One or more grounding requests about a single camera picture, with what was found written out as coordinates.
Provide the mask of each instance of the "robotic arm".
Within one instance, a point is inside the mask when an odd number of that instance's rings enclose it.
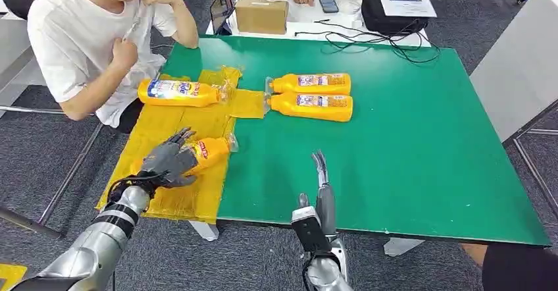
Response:
[[[142,211],[159,187],[186,186],[194,176],[182,174],[197,160],[184,142],[194,134],[181,130],[158,145],[144,160],[141,171],[115,182],[107,205],[70,248],[36,277],[17,284],[12,291],[104,291],[126,248]]]
[[[70,248],[12,291],[104,291],[155,190],[195,181],[194,176],[182,177],[198,164],[192,149],[183,145],[193,134],[185,128],[171,136],[143,160],[137,175],[116,181],[109,189],[106,206]],[[352,291],[346,282],[345,247],[336,232],[335,201],[325,158],[321,152],[312,157],[318,169],[316,208],[301,194],[299,208],[292,213],[292,226],[309,254],[304,283],[307,290],[308,278],[319,291]]]
[[[321,151],[312,154],[318,170],[316,208],[308,196],[300,194],[299,208],[293,211],[291,225],[309,254],[303,268],[303,282],[307,280],[318,291],[352,291],[348,285],[347,256],[343,241],[337,235],[335,198],[328,179],[326,159]]]

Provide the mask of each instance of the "green mat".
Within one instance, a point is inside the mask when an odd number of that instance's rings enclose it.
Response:
[[[335,53],[321,41],[212,37],[175,46],[164,72],[196,79],[220,65],[240,67],[251,90],[266,76],[348,72],[355,106],[348,123],[238,119],[218,218],[288,224],[298,194],[316,195],[310,154],[321,149],[339,228],[549,244],[454,50],[416,65],[382,45]]]

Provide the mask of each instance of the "floor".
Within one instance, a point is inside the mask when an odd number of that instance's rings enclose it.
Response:
[[[200,32],[212,0],[186,0]],[[471,72],[519,8],[515,0],[432,0],[438,12],[427,29],[431,41],[453,47]],[[154,37],[154,45],[168,40]],[[167,54],[169,48],[155,51]],[[30,86],[16,101],[25,107],[56,107],[48,91]],[[55,115],[7,113],[0,119],[0,205],[38,219],[96,125]],[[558,115],[542,124],[558,128]],[[37,273],[71,245],[94,218],[127,136],[101,131],[49,224],[66,233],[52,241],[0,220],[0,263]],[[558,137],[522,141],[558,196]],[[558,220],[514,147],[507,149],[541,222],[558,246]],[[217,241],[202,240],[187,222],[142,219],[116,269],[117,290],[302,290],[301,248],[292,230],[218,223]],[[342,233],[356,290],[481,290],[480,269],[455,242],[429,241],[400,257],[383,254],[388,239]]]

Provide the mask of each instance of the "orange bottle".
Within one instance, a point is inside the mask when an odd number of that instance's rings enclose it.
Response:
[[[353,98],[348,95],[286,92],[267,96],[269,109],[284,115],[347,122],[353,115]]]
[[[185,173],[185,175],[191,175],[215,165],[231,152],[237,152],[238,141],[235,135],[231,133],[222,138],[202,138],[184,144],[182,149],[185,147],[191,148],[197,159],[197,166]]]
[[[349,95],[351,93],[351,77],[346,73],[337,74],[287,74],[280,78],[266,79],[268,92],[327,93]]]
[[[146,105],[205,107],[227,98],[226,86],[211,86],[183,80],[145,79],[138,97]]]

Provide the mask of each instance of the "paper document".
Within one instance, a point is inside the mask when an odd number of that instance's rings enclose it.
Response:
[[[386,16],[422,16],[435,18],[430,0],[381,0]]]

